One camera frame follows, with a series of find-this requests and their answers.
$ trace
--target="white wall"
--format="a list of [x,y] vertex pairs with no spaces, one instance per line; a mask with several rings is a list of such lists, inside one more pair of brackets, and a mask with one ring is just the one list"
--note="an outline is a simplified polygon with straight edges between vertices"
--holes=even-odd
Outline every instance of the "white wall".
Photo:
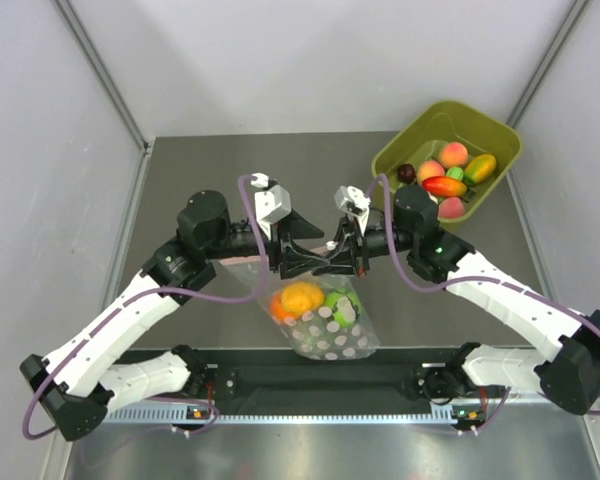
[[571,0],[72,0],[145,136],[505,119]]
[[0,479],[38,476],[18,366],[99,310],[138,160],[52,3],[0,0]]
[[553,290],[600,308],[600,0],[582,20],[518,127],[514,174]]

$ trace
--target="plastic bag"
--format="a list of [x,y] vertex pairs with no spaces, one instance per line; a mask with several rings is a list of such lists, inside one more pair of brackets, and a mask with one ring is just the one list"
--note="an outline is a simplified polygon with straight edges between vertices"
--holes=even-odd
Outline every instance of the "plastic bag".
[[[260,282],[260,259],[221,263],[251,289]],[[270,273],[258,303],[289,345],[307,358],[355,360],[368,357],[379,346],[371,320],[344,275],[307,273],[281,280]]]

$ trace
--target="peach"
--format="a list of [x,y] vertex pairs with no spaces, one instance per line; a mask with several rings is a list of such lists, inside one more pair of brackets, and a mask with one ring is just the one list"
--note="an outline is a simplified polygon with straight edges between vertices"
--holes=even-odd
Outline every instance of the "peach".
[[467,147],[459,142],[448,143],[438,155],[438,161],[444,168],[462,167],[469,160]]
[[427,178],[444,177],[444,168],[435,160],[427,160],[418,167],[418,185],[422,185]]
[[447,198],[438,206],[438,217],[458,218],[464,215],[464,205],[458,197]]

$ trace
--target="metal table surface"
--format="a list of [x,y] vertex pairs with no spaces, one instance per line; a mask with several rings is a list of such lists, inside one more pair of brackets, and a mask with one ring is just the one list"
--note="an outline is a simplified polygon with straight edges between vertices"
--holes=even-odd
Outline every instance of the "metal table surface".
[[[155,248],[175,233],[176,215],[204,189],[222,192],[233,220],[245,217],[236,188],[239,175],[264,172],[291,194],[293,207],[322,228],[324,244],[340,213],[333,194],[340,185],[361,188],[371,181],[371,160],[393,132],[245,135],[158,138],[130,239],[122,285]],[[458,232],[495,265],[539,289],[533,262],[509,187],[502,183]],[[224,268],[205,292],[238,296],[243,287]],[[518,345],[524,341],[469,302],[444,293],[419,295],[397,276],[389,258],[372,260],[355,287],[384,346],[447,346],[478,341]],[[153,327],[138,347],[285,347],[285,338],[260,307],[191,301]]]
[[[227,197],[232,219],[243,218],[235,181],[264,172],[290,191],[294,208],[332,235],[340,185],[365,188],[370,163],[391,132],[159,138],[130,238],[122,285],[156,247],[169,239],[176,215],[191,194],[216,189]],[[539,289],[536,273],[506,183],[458,232],[494,264]],[[310,247],[322,242],[307,242]],[[205,291],[244,294],[223,268]],[[373,260],[355,280],[384,346],[522,344],[514,332],[468,302],[444,293],[418,295],[400,283],[389,259]],[[285,338],[255,304],[189,302],[137,343],[170,348],[285,347]],[[582,418],[551,405],[507,405],[484,434],[457,438],[423,427],[398,425],[221,425],[186,440],[169,430],[140,435],[100,468],[87,459],[107,455],[140,425],[103,425],[71,450],[66,480],[361,480],[599,479],[600,469]]]
[[[508,405],[478,437],[440,428],[227,425],[187,440],[103,425],[73,449],[65,480],[600,480],[582,419],[553,406]],[[81,459],[97,463],[138,434],[99,468]]]

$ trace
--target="red mango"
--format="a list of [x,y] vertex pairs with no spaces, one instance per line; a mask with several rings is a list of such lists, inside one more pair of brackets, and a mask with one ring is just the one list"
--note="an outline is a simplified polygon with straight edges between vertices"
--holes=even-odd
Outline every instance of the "red mango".
[[467,186],[451,177],[430,177],[422,182],[424,189],[439,197],[460,197],[467,191]]

